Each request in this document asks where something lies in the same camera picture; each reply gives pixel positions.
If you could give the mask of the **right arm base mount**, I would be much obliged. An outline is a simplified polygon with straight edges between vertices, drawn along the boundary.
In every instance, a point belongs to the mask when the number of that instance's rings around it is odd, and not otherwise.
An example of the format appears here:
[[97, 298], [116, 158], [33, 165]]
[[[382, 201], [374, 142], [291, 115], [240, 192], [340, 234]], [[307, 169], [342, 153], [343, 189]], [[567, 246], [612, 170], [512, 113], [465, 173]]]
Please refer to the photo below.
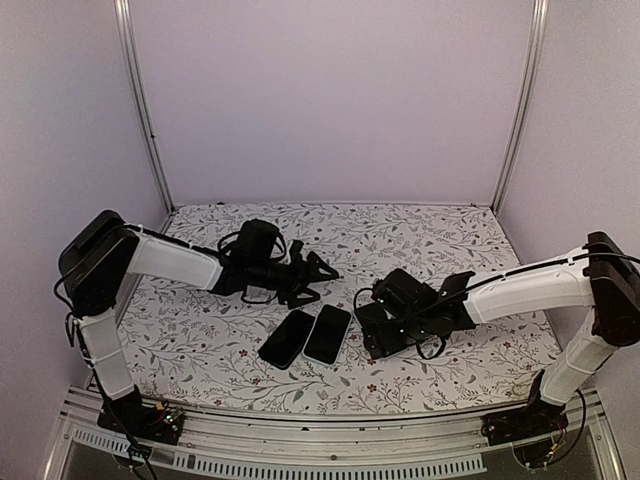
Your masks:
[[491, 446], [524, 440], [566, 428], [565, 404], [555, 405], [542, 399], [545, 371], [534, 377], [524, 406], [484, 415], [481, 434]]

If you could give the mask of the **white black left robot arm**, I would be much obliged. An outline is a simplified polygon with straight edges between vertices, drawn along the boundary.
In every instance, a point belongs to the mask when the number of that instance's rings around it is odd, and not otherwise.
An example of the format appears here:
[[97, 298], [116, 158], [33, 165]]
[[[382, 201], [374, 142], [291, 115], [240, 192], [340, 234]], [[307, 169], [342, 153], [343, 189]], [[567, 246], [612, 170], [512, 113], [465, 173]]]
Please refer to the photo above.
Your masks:
[[126, 276], [165, 279], [218, 296], [244, 295], [257, 287], [294, 309], [319, 300], [311, 284], [339, 277], [315, 252], [303, 254], [302, 247], [259, 219], [244, 222], [211, 249], [102, 211], [61, 253], [54, 294], [69, 309], [68, 339], [78, 344], [111, 419], [126, 433], [138, 434], [152, 412], [142, 403], [117, 333], [116, 303]]

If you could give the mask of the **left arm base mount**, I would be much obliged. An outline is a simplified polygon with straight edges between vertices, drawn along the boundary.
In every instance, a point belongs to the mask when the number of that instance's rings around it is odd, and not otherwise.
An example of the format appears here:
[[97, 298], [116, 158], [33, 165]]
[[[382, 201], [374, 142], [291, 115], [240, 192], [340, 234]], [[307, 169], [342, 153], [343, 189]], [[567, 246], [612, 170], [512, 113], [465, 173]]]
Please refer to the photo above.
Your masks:
[[184, 410], [167, 401], [145, 405], [137, 387], [124, 397], [103, 401], [97, 425], [103, 429], [126, 434], [136, 439], [176, 446], [183, 425]]

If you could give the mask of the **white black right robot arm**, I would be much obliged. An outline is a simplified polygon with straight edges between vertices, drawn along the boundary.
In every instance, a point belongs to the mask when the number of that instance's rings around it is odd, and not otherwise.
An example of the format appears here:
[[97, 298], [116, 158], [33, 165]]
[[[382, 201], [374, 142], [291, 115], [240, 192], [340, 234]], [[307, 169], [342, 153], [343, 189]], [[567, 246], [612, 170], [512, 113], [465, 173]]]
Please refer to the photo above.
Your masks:
[[582, 325], [552, 363], [535, 376], [517, 427], [537, 436], [619, 349], [639, 341], [639, 259], [604, 232], [547, 260], [447, 276], [437, 288], [395, 269], [353, 303], [367, 351], [387, 357], [431, 337], [446, 343], [459, 331], [520, 314], [581, 308]]

